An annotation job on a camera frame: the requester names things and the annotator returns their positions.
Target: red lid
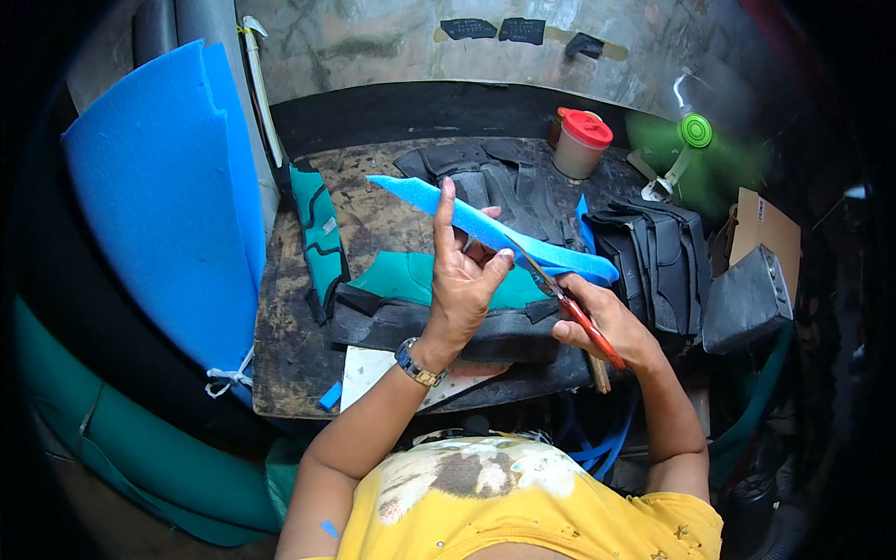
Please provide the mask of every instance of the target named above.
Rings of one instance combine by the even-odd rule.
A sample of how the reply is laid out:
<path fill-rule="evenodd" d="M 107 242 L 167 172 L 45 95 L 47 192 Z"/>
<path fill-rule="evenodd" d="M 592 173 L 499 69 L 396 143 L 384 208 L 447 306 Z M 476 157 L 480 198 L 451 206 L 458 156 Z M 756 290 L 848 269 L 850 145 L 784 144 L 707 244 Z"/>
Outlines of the red lid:
<path fill-rule="evenodd" d="M 576 140 L 595 148 L 606 148 L 613 140 L 613 131 L 594 115 L 570 109 L 563 117 L 563 129 Z"/>

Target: cardboard box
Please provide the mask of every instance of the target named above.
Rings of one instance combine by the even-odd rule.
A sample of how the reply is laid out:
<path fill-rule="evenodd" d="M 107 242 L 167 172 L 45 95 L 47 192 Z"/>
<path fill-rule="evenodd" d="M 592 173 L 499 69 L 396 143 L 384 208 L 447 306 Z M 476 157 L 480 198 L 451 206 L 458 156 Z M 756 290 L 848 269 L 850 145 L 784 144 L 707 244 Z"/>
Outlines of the cardboard box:
<path fill-rule="evenodd" d="M 780 261 L 790 307 L 796 306 L 800 259 L 799 226 L 769 204 L 758 193 L 740 188 L 737 195 L 737 225 L 731 244 L 729 266 L 747 256 L 759 245 L 768 247 Z"/>

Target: hand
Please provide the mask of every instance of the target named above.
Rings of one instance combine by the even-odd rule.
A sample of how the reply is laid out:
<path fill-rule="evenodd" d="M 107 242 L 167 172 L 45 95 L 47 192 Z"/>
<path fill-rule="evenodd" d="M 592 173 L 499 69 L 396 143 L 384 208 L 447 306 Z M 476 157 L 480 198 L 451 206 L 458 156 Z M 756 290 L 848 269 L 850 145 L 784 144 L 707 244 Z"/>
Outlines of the hand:
<path fill-rule="evenodd" d="M 635 373 L 649 369 L 657 360 L 666 360 L 657 340 L 612 291 L 595 286 L 574 273 L 557 277 L 557 283 L 579 302 L 582 311 Z M 558 321 L 551 334 L 561 342 L 607 359 L 575 321 Z"/>
<path fill-rule="evenodd" d="M 491 206 L 482 211 L 497 218 L 501 208 Z M 495 290 L 513 266 L 510 249 L 495 253 L 474 241 L 464 253 L 467 234 L 452 226 L 453 215 L 454 182 L 447 177 L 433 221 L 433 303 L 423 335 L 410 352 L 429 371 L 445 369 L 467 345 L 485 319 Z"/>

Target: dirty table surface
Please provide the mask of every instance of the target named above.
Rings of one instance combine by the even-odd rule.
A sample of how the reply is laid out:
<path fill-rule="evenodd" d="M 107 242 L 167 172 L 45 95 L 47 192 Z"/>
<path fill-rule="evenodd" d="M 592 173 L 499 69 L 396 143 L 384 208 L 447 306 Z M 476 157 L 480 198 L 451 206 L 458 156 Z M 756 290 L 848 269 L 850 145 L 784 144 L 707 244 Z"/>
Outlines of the dirty table surface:
<path fill-rule="evenodd" d="M 432 219 L 369 182 L 365 175 L 404 177 L 392 162 L 410 150 L 484 140 L 487 138 L 386 142 L 321 151 L 301 158 L 308 158 L 320 171 L 330 192 L 352 278 L 365 271 L 381 250 L 433 253 Z M 625 161 L 627 151 L 607 149 L 590 179 L 574 181 L 554 168 L 550 161 L 553 150 L 545 141 L 514 140 L 544 171 L 557 207 L 568 216 L 577 236 L 573 209 L 582 193 L 594 211 L 604 208 L 611 194 L 637 195 L 644 185 L 643 176 Z M 283 196 L 268 244 L 255 320 L 254 410 L 277 418 L 332 418 L 339 408 L 327 412 L 317 402 L 334 383 L 341 381 L 345 348 L 333 346 L 326 326 L 319 326 L 311 317 L 305 301 L 310 277 L 302 247 L 295 202 L 291 196 Z M 572 248 L 582 247 L 581 240 L 576 239 Z M 514 365 L 495 379 L 424 412 L 475 409 L 591 384 L 586 368 L 564 372 L 562 378 L 546 376 L 544 369 L 537 364 Z"/>

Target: yellow t-shirt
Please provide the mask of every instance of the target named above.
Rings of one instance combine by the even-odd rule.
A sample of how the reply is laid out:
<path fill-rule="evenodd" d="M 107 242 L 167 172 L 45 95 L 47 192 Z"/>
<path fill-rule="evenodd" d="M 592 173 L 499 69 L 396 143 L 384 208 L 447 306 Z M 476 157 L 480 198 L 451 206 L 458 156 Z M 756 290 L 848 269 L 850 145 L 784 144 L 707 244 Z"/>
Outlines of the yellow t-shirt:
<path fill-rule="evenodd" d="M 623 498 L 550 445 L 463 437 L 395 453 L 371 471 L 337 557 L 461 560 L 519 542 L 576 559 L 716 559 L 721 528 L 699 498 Z"/>

